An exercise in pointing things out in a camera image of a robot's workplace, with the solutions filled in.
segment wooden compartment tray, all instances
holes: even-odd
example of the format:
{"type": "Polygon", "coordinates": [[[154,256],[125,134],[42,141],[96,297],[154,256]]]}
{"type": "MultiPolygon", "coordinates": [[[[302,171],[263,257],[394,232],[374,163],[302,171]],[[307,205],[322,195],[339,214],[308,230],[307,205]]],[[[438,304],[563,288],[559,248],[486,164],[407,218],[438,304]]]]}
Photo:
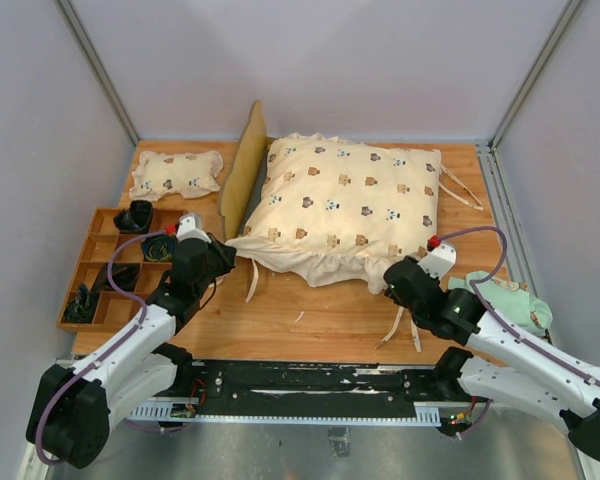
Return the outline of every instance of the wooden compartment tray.
{"type": "MultiPolygon", "coordinates": [[[[121,234],[113,224],[113,217],[121,210],[122,208],[98,208],[93,215],[58,318],[58,326],[64,330],[115,333],[138,311],[138,304],[131,299],[116,292],[103,291],[98,298],[91,323],[72,323],[64,318],[65,308],[75,298],[80,284],[84,283],[90,289],[98,272],[107,264],[115,249],[136,236],[121,234]]],[[[185,213],[186,210],[181,209],[157,208],[149,231],[156,232],[173,225],[185,213]]],[[[140,243],[125,248],[116,258],[116,263],[133,264],[140,268],[134,293],[145,299],[158,286],[162,274],[171,267],[170,263],[145,261],[140,243]]]]}

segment green cloth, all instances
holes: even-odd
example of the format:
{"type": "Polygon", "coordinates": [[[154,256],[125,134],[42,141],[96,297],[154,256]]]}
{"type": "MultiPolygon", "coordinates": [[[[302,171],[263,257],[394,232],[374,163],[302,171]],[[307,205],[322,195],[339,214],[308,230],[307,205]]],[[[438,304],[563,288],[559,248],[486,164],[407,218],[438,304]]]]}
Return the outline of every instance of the green cloth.
{"type": "MultiPolygon", "coordinates": [[[[464,280],[451,277],[449,290],[464,288],[473,292],[469,280],[480,280],[487,275],[487,272],[477,271],[468,274],[464,280]]],[[[496,310],[530,333],[544,333],[544,330],[551,325],[553,315],[551,315],[549,305],[531,295],[524,283],[508,282],[493,277],[491,281],[478,285],[478,290],[496,310]]]]}

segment wooden table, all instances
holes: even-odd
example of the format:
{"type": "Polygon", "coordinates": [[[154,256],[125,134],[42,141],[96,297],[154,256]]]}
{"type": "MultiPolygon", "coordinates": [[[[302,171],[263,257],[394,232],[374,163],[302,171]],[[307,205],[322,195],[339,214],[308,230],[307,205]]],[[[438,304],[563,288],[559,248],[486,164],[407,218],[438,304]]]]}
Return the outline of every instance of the wooden table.
{"type": "MultiPolygon", "coordinates": [[[[446,234],[477,225],[492,225],[493,217],[473,145],[378,144],[383,147],[437,148],[442,160],[482,201],[485,210],[473,210],[444,192],[438,204],[438,233],[446,234]]],[[[200,153],[217,150],[225,167],[218,181],[229,172],[237,142],[140,142],[131,166],[138,165],[142,151],[200,153]]],[[[442,183],[459,193],[446,176],[442,183]]],[[[127,178],[120,206],[130,203],[127,178]]],[[[222,220],[217,213],[217,194],[185,200],[180,195],[163,197],[156,206],[182,208],[202,215],[204,227],[222,238],[222,220]]],[[[493,233],[474,233],[454,239],[458,263],[452,275],[491,270],[498,261],[500,246],[493,233]]],[[[238,259],[235,270],[218,286],[215,298],[189,322],[171,343],[189,350],[196,358],[299,360],[322,362],[435,364],[450,342],[420,331],[422,352],[411,339],[409,315],[405,313],[393,339],[380,348],[378,342],[390,330],[397,307],[383,295],[371,295],[366,283],[352,280],[311,288],[294,273],[273,273],[260,268],[260,282],[250,303],[244,302],[251,281],[251,263],[238,259]],[[304,315],[295,321],[301,312],[304,315]]],[[[107,333],[79,333],[73,353],[92,352],[110,338],[107,333]]]]}

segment metal floor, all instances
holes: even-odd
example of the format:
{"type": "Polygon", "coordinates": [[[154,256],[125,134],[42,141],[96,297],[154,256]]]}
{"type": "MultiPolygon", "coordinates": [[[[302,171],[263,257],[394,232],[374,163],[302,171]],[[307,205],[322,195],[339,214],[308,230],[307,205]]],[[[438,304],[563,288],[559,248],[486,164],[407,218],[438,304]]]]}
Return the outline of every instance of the metal floor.
{"type": "Polygon", "coordinates": [[[194,424],[176,434],[122,425],[100,457],[47,480],[302,480],[579,478],[570,448],[547,423],[492,408],[464,441],[434,428],[351,427],[348,457],[335,457],[329,427],[194,424]]]}

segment patterned pillowcase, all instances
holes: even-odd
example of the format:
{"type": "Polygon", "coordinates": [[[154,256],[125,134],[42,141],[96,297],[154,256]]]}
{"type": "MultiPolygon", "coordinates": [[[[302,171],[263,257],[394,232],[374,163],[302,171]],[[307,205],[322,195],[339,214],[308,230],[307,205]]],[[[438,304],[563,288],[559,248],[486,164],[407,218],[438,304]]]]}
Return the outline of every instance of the patterned pillowcase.
{"type": "Polygon", "coordinates": [[[170,193],[195,198],[217,192],[220,187],[215,177],[222,166],[222,155],[216,151],[174,155],[142,152],[138,168],[131,174],[134,185],[130,197],[154,202],[170,193]]]}
{"type": "Polygon", "coordinates": [[[439,151],[354,144],[321,135],[276,140],[261,202],[228,243],[309,285],[351,278],[378,293],[382,275],[436,232],[439,151]]]}

